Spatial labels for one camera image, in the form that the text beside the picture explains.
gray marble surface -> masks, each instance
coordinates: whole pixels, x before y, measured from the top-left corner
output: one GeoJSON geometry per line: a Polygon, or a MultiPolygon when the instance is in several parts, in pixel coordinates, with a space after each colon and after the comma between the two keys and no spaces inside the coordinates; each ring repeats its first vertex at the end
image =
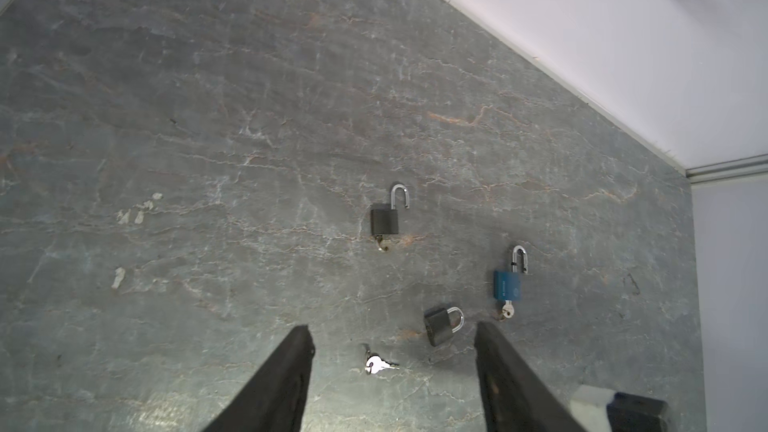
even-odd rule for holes
{"type": "Polygon", "coordinates": [[[304,430],[483,430],[511,244],[532,275],[498,326],[560,400],[704,430],[686,181],[450,5],[16,0],[0,59],[4,430],[196,430],[295,324],[304,430]],[[432,348],[439,304],[468,322],[432,348]],[[365,376],[362,343],[403,369],[365,376]]]}

white stain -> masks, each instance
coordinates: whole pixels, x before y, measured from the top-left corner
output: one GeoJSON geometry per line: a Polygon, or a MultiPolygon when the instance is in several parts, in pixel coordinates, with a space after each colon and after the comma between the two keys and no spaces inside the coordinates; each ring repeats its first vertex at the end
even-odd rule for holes
{"type": "Polygon", "coordinates": [[[118,287],[120,287],[120,283],[122,283],[124,278],[125,278],[125,269],[122,267],[116,268],[114,270],[114,282],[112,282],[112,289],[118,290],[118,287]]]}
{"type": "Polygon", "coordinates": [[[130,220],[130,209],[123,214],[123,211],[118,212],[118,224],[128,224],[130,220]]]}

blue padlock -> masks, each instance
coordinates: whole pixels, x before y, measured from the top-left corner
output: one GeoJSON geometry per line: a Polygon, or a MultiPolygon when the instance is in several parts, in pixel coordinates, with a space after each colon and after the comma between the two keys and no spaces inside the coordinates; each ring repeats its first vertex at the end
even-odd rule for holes
{"type": "Polygon", "coordinates": [[[522,263],[522,273],[528,273],[528,254],[525,249],[517,245],[512,250],[510,257],[511,272],[494,271],[493,273],[493,297],[504,302],[502,315],[510,318],[514,314],[512,301],[520,300],[520,274],[518,264],[522,263]]]}

padlock shackle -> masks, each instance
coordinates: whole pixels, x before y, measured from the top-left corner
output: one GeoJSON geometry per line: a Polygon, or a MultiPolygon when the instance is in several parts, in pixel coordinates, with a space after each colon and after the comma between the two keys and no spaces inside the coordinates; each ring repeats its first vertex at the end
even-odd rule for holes
{"type": "Polygon", "coordinates": [[[517,272],[518,271],[518,252],[520,252],[523,256],[522,262],[523,262],[523,269],[520,271],[523,274],[528,273],[528,253],[525,251],[522,245],[515,245],[514,249],[512,250],[512,256],[510,257],[509,261],[512,264],[512,271],[517,272]]]}
{"type": "Polygon", "coordinates": [[[449,314],[451,312],[458,312],[459,317],[461,317],[461,320],[458,322],[458,325],[455,326],[453,329],[451,329],[455,334],[456,332],[458,332],[460,328],[464,327],[464,312],[462,312],[462,310],[458,307],[451,307],[446,312],[448,312],[449,314]]]}
{"type": "Polygon", "coordinates": [[[389,191],[389,204],[392,207],[392,210],[397,208],[395,207],[395,192],[397,192],[398,188],[401,188],[402,191],[406,194],[406,208],[411,206],[411,196],[408,194],[408,188],[406,188],[403,184],[395,184],[392,186],[392,190],[389,191]]]}

black padlock body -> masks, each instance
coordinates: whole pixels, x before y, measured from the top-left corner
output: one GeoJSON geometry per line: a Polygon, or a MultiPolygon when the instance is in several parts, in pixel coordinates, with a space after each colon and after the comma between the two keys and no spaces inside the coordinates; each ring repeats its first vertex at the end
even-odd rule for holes
{"type": "Polygon", "coordinates": [[[453,337],[453,327],[448,311],[444,308],[424,316],[424,325],[427,327],[427,337],[433,347],[453,337]]]}
{"type": "Polygon", "coordinates": [[[371,210],[371,235],[395,235],[398,233],[396,209],[371,210]]]}

